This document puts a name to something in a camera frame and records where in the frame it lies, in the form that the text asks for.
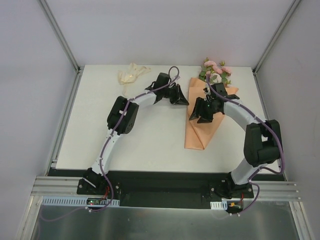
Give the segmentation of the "pink fake flower stem four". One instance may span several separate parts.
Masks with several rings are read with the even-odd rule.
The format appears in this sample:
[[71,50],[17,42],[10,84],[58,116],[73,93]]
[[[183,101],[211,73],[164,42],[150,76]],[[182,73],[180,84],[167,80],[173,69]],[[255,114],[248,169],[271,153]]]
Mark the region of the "pink fake flower stem four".
[[228,82],[227,78],[225,78],[225,75],[223,73],[211,73],[209,76],[209,83],[215,84],[215,83],[224,83],[226,84]]

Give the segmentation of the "pink fake flower stem three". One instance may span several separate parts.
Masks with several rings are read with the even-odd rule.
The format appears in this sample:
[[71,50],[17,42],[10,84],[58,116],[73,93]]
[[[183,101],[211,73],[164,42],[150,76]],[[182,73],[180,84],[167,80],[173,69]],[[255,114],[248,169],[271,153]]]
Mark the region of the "pink fake flower stem three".
[[224,77],[221,79],[221,82],[223,83],[225,88],[228,88],[229,85],[231,84],[231,80],[229,80],[228,78]]

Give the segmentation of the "pink fake flower stem one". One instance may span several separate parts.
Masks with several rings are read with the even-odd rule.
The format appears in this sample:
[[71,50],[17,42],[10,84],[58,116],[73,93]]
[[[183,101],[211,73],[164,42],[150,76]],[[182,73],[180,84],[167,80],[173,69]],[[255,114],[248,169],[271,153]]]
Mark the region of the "pink fake flower stem one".
[[229,79],[232,75],[232,71],[229,67],[226,66],[224,60],[219,63],[220,74],[224,74],[225,78]]

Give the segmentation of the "pink fake flower stem two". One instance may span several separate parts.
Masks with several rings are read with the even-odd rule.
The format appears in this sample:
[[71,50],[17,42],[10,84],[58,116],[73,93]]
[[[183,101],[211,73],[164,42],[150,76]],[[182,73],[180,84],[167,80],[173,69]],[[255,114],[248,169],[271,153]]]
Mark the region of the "pink fake flower stem two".
[[200,67],[199,76],[205,77],[208,74],[211,75],[215,73],[218,73],[218,74],[220,73],[219,66],[213,60],[209,60],[208,58],[206,58]]

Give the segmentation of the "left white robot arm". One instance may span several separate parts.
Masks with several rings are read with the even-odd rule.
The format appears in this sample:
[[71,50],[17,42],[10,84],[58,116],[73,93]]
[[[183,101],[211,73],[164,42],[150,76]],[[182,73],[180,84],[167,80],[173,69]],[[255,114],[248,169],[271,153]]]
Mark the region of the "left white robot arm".
[[161,72],[143,93],[133,98],[117,97],[106,120],[106,140],[95,162],[79,180],[77,194],[103,195],[113,190],[111,181],[107,178],[112,154],[119,139],[133,129],[138,110],[152,106],[162,99],[168,99],[171,105],[189,105],[181,86],[176,83],[179,78],[179,72],[174,77],[169,72]]

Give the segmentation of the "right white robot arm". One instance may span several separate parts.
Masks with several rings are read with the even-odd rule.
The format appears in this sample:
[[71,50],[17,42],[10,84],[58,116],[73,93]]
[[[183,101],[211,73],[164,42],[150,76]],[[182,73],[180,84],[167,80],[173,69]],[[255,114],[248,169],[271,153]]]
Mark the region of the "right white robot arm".
[[189,120],[199,124],[211,123],[214,114],[233,119],[245,132],[244,159],[225,180],[214,188],[226,199],[237,197],[251,179],[269,164],[283,157],[280,124],[277,120],[262,120],[242,104],[236,94],[228,94],[223,83],[204,88],[205,97],[197,97]]

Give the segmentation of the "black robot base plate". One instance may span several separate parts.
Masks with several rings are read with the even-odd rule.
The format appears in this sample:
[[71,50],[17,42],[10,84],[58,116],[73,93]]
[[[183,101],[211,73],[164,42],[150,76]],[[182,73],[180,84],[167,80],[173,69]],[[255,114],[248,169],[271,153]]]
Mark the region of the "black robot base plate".
[[222,199],[253,199],[249,183],[235,186],[228,173],[115,171],[106,176],[88,169],[78,195],[118,200],[122,207],[209,209]]

